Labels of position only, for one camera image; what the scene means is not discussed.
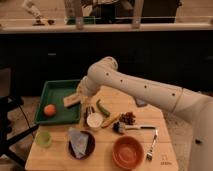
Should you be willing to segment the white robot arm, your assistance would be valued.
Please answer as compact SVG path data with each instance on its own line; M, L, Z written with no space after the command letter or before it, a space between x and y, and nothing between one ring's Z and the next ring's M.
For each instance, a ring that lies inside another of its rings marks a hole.
M102 86L118 89L193 126L188 171L213 171L213 97L179 86L118 72L110 56L92 64L80 81L80 91L94 96Z

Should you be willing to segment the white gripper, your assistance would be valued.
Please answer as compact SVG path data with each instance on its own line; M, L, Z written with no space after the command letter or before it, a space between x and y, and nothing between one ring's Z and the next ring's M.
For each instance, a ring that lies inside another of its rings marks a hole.
M95 95L95 90L90 85L89 79L87 77L83 77L80 80L77 86L77 92L88 97L92 97Z

